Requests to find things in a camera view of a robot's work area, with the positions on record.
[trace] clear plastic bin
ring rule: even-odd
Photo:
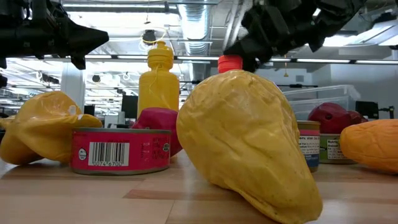
[[[336,103],[346,110],[355,110],[361,95],[352,85],[337,85],[304,90],[285,91],[284,95],[297,120],[307,120],[311,111],[322,103]]]

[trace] ceiling light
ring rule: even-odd
[[[96,105],[98,108],[120,108],[118,105]]]
[[[307,63],[349,63],[349,60],[333,60],[333,59],[297,59],[297,62],[307,62]]]
[[[320,12],[321,12],[320,9],[315,10],[315,12],[313,13],[313,16],[318,16]]]
[[[1,106],[4,109],[20,109],[21,106]]]
[[[100,87],[100,86],[86,86],[86,89],[91,89],[91,90],[115,90],[118,87]]]
[[[212,44],[211,40],[177,40],[177,43],[198,43],[198,44]]]
[[[63,7],[142,7],[142,8],[159,8],[156,5],[148,4],[64,4]]]
[[[121,96],[86,96],[85,98],[90,98],[90,99],[121,99]]]
[[[382,42],[379,45],[381,45],[381,46],[395,46],[395,45],[398,45],[398,35],[396,35],[395,37],[392,37],[392,38]]]
[[[92,81],[98,83],[101,81],[101,77],[99,75],[93,75]]]
[[[398,60],[357,60],[356,63],[368,65],[398,65]]]
[[[85,58],[111,59],[110,55],[86,55]]]
[[[290,58],[271,58],[270,62],[290,62]]]
[[[15,94],[29,95],[29,91],[23,88],[8,88],[8,89]]]
[[[110,37],[109,42],[130,42],[135,40],[141,40],[140,37]]]
[[[120,59],[148,59],[148,55],[119,55]]]
[[[59,86],[22,86],[22,85],[12,85],[12,88],[29,88],[29,89],[41,89],[41,88],[60,88]]]

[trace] can lid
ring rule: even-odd
[[[218,59],[218,73],[230,70],[242,70],[243,59],[238,55],[223,55]]]
[[[136,134],[171,134],[169,130],[131,129],[131,128],[75,128],[76,132],[89,133],[136,133]]]
[[[321,137],[340,137],[340,134],[321,134]]]
[[[321,125],[318,121],[297,121],[297,124]]]

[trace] barcode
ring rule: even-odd
[[[129,143],[90,142],[89,166],[128,166]]]

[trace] pillar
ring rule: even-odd
[[[61,91],[68,95],[80,108],[85,109],[86,75],[72,63],[63,63]]]

